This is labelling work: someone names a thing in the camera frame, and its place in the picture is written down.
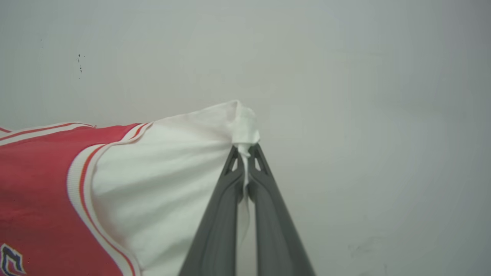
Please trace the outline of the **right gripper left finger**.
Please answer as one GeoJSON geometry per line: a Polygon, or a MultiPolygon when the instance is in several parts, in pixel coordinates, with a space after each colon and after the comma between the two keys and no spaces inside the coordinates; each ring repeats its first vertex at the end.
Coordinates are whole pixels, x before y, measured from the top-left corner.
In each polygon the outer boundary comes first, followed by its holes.
{"type": "Polygon", "coordinates": [[[244,197],[244,163],[234,146],[183,262],[180,276],[234,276],[238,205],[244,197]]]}

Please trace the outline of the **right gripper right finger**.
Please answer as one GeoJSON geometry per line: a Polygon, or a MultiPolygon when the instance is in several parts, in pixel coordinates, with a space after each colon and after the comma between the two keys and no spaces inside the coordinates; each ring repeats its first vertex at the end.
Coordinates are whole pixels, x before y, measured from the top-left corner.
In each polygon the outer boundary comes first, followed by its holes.
{"type": "Polygon", "coordinates": [[[257,274],[313,276],[314,269],[260,145],[249,149],[249,197],[255,205],[257,274]]]}

